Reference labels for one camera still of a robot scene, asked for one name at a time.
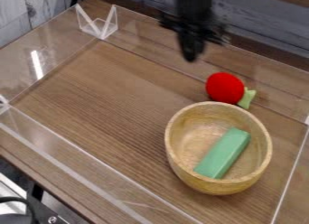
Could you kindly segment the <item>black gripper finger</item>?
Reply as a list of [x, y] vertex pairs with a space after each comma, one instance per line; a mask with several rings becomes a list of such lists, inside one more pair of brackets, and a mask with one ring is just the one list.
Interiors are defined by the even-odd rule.
[[203, 53], [203, 49], [204, 49], [204, 42], [206, 42], [206, 38], [204, 38], [204, 35], [202, 33], [199, 33], [199, 36], [198, 36], [198, 53]]
[[187, 31], [180, 31], [177, 33], [179, 47], [181, 51], [181, 56], [187, 62], [195, 61], [199, 53], [198, 42], [195, 36]]

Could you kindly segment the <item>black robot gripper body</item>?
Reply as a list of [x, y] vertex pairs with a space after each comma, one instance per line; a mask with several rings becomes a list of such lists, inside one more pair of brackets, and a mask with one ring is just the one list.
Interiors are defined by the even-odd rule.
[[173, 0], [175, 12], [160, 13], [159, 23], [176, 33], [179, 43], [228, 42], [226, 25], [222, 24], [212, 11], [212, 0]]

